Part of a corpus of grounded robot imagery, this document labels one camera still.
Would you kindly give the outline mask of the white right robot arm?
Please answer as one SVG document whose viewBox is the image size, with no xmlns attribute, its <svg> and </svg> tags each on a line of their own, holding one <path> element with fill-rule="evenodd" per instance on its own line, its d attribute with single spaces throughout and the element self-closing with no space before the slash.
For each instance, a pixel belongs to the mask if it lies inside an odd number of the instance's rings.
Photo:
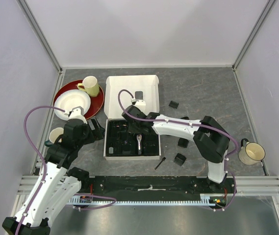
<svg viewBox="0 0 279 235">
<path fill-rule="evenodd" d="M 154 112 L 146 115 L 134 105 L 122 110 L 122 116 L 129 123 L 130 132 L 167 135 L 193 141 L 201 156 L 208 162 L 208 189 L 217 193 L 224 188 L 225 156 L 230 135 L 215 119 L 205 116 L 202 120 L 185 120 Z"/>
</svg>

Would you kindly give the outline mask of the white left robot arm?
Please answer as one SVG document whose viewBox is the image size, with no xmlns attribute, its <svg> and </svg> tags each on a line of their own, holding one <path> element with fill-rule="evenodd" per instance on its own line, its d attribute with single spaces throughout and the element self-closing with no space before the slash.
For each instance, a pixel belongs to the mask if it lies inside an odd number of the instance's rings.
<svg viewBox="0 0 279 235">
<path fill-rule="evenodd" d="M 105 129 L 96 118 L 87 122 L 74 118 L 65 124 L 63 134 L 48 148 L 43 169 L 29 197 L 13 217 L 2 223 L 10 235 L 48 235 L 53 221 L 77 192 L 90 187 L 89 173 L 70 169 L 79 150 L 104 138 Z"/>
</svg>

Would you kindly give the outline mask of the small clear oil bottle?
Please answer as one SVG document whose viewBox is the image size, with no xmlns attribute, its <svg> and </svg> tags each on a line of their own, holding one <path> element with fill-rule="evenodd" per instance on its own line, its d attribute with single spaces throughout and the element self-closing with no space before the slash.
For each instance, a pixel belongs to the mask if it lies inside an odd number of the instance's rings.
<svg viewBox="0 0 279 235">
<path fill-rule="evenodd" d="M 109 154 L 113 154 L 113 153 L 114 153 L 114 148 L 113 148 L 113 147 L 109 147 L 108 153 L 109 153 Z"/>
</svg>

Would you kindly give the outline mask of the silver black hair clipper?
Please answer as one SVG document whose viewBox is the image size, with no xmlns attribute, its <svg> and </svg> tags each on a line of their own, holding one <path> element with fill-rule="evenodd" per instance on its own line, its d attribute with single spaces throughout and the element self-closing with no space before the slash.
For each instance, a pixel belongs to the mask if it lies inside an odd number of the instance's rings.
<svg viewBox="0 0 279 235">
<path fill-rule="evenodd" d="M 138 155 L 142 154 L 142 146 L 141 146 L 141 142 L 142 142 L 142 135 L 139 134 L 136 136 L 137 139 L 137 144 L 138 144 Z"/>
</svg>

